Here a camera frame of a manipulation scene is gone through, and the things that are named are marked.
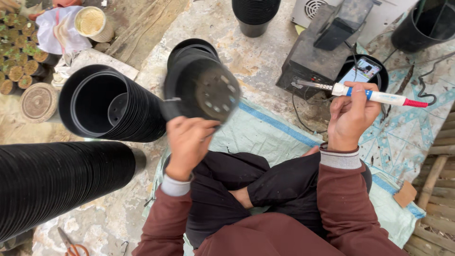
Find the gray cuff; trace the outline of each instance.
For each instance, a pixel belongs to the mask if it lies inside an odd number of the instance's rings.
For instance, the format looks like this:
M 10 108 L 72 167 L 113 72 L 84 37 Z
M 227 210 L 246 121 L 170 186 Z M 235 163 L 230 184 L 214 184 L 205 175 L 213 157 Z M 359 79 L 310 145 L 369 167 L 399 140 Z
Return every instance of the gray cuff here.
M 190 191 L 190 183 L 193 174 L 191 173 L 189 181 L 178 181 L 169 177 L 167 174 L 164 175 L 163 183 L 161 184 L 161 191 L 170 196 L 181 196 L 185 195 Z
M 357 169 L 362 167 L 358 150 L 352 153 L 335 153 L 321 150 L 321 164 L 338 169 Z

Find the maroon sleeve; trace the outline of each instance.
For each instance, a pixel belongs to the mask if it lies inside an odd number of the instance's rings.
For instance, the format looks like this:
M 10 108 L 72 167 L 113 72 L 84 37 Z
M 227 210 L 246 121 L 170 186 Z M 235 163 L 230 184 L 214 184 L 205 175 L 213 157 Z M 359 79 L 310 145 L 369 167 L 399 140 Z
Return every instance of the maroon sleeve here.
M 161 188 L 157 189 L 157 200 L 150 209 L 133 256 L 183 255 L 183 234 L 191 208 L 190 193 L 169 196 Z
M 363 165 L 357 169 L 319 165 L 318 208 L 328 241 L 346 256 L 405 256 L 380 227 L 360 174 L 364 171 Z

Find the fan grille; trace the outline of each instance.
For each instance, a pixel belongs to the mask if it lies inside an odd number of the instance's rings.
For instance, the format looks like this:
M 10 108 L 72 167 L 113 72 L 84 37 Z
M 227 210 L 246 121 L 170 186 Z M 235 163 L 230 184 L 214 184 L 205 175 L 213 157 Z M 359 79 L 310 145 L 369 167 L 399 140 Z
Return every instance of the fan grille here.
M 305 4 L 305 14 L 308 18 L 313 19 L 319 10 L 321 4 L 326 4 L 323 0 L 310 0 Z

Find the orange scissors handle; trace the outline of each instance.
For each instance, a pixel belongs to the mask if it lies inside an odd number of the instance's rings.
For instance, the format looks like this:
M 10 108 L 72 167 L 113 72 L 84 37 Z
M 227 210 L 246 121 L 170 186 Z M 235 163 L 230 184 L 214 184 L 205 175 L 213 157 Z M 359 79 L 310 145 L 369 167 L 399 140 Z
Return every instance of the orange scissors handle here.
M 88 256 L 88 251 L 87 251 L 87 248 L 85 248 L 84 246 L 82 245 L 70 245 L 70 247 L 68 248 L 68 252 L 65 252 L 65 256 L 68 256 L 68 254 L 70 256 L 80 256 L 79 255 L 79 252 L 77 251 L 76 247 L 79 247 L 81 249 L 84 250 L 84 253 L 86 254 L 86 256 Z

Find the red grip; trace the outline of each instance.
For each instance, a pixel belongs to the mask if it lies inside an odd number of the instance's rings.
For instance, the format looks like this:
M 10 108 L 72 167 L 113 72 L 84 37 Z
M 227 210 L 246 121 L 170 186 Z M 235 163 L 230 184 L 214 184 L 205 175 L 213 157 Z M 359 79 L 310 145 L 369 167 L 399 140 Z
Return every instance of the red grip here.
M 406 99 L 404 101 L 404 103 L 403 103 L 403 106 L 411 106 L 411 107 L 417 107 L 417 108 L 426 108 L 426 107 L 428 107 L 428 103 Z

